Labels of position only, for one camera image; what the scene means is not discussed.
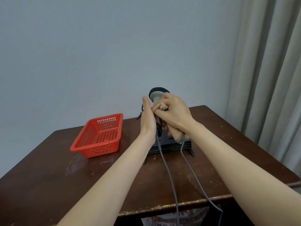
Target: power cord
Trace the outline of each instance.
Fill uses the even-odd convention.
[[[177,194],[175,193],[175,186],[173,185],[173,181],[172,181],[172,178],[171,178],[171,174],[170,174],[170,172],[169,172],[169,169],[168,169],[168,167],[167,167],[167,164],[166,164],[165,159],[164,159],[163,154],[162,154],[162,149],[161,149],[161,145],[160,145],[160,141],[159,141],[158,132],[156,132],[156,142],[157,142],[157,145],[158,145],[158,149],[159,149],[159,151],[160,151],[160,155],[161,155],[161,157],[162,157],[162,159],[163,159],[164,165],[165,165],[165,167],[166,167],[166,169],[167,169],[167,172],[168,172],[168,175],[169,175],[169,178],[170,178],[170,182],[171,182],[172,191],[173,191],[173,194],[174,194],[174,196],[175,196],[175,208],[176,208],[176,212],[177,212],[177,226],[179,226],[179,225],[180,225],[180,219],[179,219],[179,204],[178,204]],[[202,190],[202,192],[203,192],[205,198],[208,200],[208,202],[209,202],[214,208],[216,208],[218,211],[221,212],[220,217],[219,217],[219,223],[218,223],[218,226],[220,226],[221,220],[222,220],[222,216],[223,216],[223,211],[222,211],[219,207],[217,207],[215,204],[213,204],[213,202],[210,200],[210,198],[206,195],[206,193],[205,193],[203,187],[201,186],[200,181],[198,180],[198,178],[197,178],[195,172],[193,171],[193,169],[191,168],[190,164],[188,163],[186,157],[185,157],[184,154],[183,154],[183,146],[184,146],[184,142],[183,142],[182,145],[181,145],[181,150],[180,150],[180,151],[181,151],[181,154],[182,154],[183,158],[185,159],[186,163],[188,164],[188,166],[189,166],[191,172],[193,173],[195,179],[197,180],[197,182],[198,182],[198,184],[199,184],[199,186],[200,186],[200,188],[201,188],[201,190]]]

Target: hand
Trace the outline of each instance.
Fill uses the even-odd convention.
[[[152,144],[156,141],[156,120],[151,110],[151,104],[147,97],[142,98],[144,111],[141,114],[140,133],[151,138]]]
[[[183,99],[171,93],[165,93],[162,99],[156,104],[160,102],[169,106],[168,111],[157,109],[155,114],[171,126],[186,133],[188,123],[194,121],[194,119],[192,118],[190,110]]]

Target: person's right hand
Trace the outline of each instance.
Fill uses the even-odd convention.
[[[182,132],[186,132],[188,123],[194,119],[183,99],[171,93],[165,93],[162,99],[156,104],[160,102],[168,105],[168,111],[157,109],[155,114],[171,126],[180,129]]]

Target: beige cloth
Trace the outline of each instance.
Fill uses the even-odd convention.
[[[155,113],[155,111],[157,109],[167,111],[168,110],[168,105],[166,105],[162,102],[158,103],[155,107],[152,108],[153,113]],[[178,142],[178,143],[183,143],[184,141],[190,139],[190,137],[187,136],[186,133],[183,133],[179,129],[174,128],[173,126],[167,124],[165,121],[162,121],[162,130],[166,130],[166,134],[168,136],[172,136],[175,139],[175,141]]]

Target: table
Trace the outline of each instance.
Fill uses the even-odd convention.
[[[253,143],[207,106],[190,108],[195,120],[239,153],[290,187],[300,178]],[[82,127],[58,130],[0,179],[0,225],[53,225],[75,205],[135,140],[140,120],[123,121],[119,151],[86,159],[70,152]],[[184,152],[207,195],[216,203],[233,198],[203,152],[192,142],[195,158]],[[179,208],[208,205],[179,151],[164,155],[177,193]],[[160,155],[148,156],[135,178],[119,216],[141,217],[175,211],[169,177]]]

